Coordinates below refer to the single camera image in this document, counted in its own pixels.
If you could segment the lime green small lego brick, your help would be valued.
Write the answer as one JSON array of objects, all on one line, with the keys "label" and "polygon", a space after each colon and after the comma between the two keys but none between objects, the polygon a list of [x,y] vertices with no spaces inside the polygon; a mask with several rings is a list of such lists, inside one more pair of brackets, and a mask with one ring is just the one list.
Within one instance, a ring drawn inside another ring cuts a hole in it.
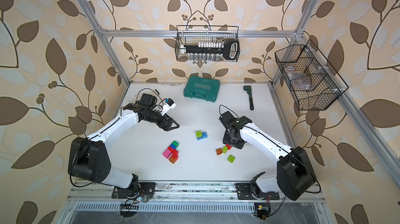
[{"label": "lime green small lego brick", "polygon": [[229,157],[227,158],[227,161],[228,161],[229,163],[233,164],[234,161],[235,161],[235,156],[229,155]]}]

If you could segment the red long lego brick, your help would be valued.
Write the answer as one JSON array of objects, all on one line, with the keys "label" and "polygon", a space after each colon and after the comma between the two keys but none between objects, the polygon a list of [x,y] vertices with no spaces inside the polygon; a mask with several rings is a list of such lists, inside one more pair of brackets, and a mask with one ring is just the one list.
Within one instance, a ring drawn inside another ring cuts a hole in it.
[{"label": "red long lego brick", "polygon": [[172,153],[172,155],[178,156],[179,152],[173,147],[168,147],[168,150]]}]

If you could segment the pink lego brick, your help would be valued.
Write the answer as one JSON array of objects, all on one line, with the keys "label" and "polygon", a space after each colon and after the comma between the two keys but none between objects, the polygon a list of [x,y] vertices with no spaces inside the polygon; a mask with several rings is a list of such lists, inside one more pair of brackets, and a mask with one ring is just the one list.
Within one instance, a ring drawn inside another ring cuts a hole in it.
[{"label": "pink lego brick", "polygon": [[163,152],[162,155],[163,155],[166,159],[169,159],[169,158],[173,155],[173,153],[171,152],[170,149],[166,149],[166,150]]}]

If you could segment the blue long lego brick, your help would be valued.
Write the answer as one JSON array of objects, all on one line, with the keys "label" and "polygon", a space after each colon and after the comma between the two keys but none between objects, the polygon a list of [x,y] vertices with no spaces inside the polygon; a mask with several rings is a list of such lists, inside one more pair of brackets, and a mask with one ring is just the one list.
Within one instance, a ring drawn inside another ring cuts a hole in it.
[{"label": "blue long lego brick", "polygon": [[208,137],[206,132],[200,132],[199,135],[196,136],[197,140],[203,140]]}]

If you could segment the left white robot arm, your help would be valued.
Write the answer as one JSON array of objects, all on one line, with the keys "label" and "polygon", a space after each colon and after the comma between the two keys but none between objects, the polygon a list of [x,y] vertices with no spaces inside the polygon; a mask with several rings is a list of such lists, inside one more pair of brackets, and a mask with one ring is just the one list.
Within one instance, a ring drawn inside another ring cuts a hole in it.
[{"label": "left white robot arm", "polygon": [[164,131],[179,128],[179,124],[167,114],[175,108],[175,102],[171,98],[161,100],[160,111],[156,110],[156,102],[155,96],[144,93],[140,100],[122,107],[120,114],[97,132],[86,138],[75,138],[70,149],[69,176],[132,191],[137,188],[137,175],[113,167],[108,150],[141,121],[156,124]]}]

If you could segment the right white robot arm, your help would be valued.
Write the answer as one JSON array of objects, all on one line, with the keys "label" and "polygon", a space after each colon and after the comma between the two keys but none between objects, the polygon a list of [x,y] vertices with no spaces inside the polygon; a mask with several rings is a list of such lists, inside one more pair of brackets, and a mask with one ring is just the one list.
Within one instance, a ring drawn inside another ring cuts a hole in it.
[{"label": "right white robot arm", "polygon": [[263,132],[246,116],[234,117],[226,111],[220,115],[225,128],[223,143],[242,149],[246,143],[257,148],[275,165],[276,173],[261,172],[250,181],[250,194],[264,199],[270,192],[282,192],[296,201],[317,182],[307,152],[301,147],[292,148]]}]

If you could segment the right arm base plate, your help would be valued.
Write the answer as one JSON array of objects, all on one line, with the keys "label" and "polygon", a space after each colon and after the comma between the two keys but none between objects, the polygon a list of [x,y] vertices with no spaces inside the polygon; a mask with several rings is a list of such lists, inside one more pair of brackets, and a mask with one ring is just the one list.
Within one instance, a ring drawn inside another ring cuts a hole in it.
[{"label": "right arm base plate", "polygon": [[254,183],[236,183],[235,188],[239,200],[280,200],[278,192],[264,193]]}]

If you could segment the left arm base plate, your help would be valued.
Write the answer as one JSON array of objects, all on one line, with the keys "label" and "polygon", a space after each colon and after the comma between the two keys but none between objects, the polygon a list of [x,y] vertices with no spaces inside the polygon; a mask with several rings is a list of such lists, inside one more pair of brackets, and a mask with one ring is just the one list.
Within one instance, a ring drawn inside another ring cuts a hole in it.
[{"label": "left arm base plate", "polygon": [[114,187],[111,198],[112,199],[151,199],[155,193],[155,182],[138,182],[127,189]]}]

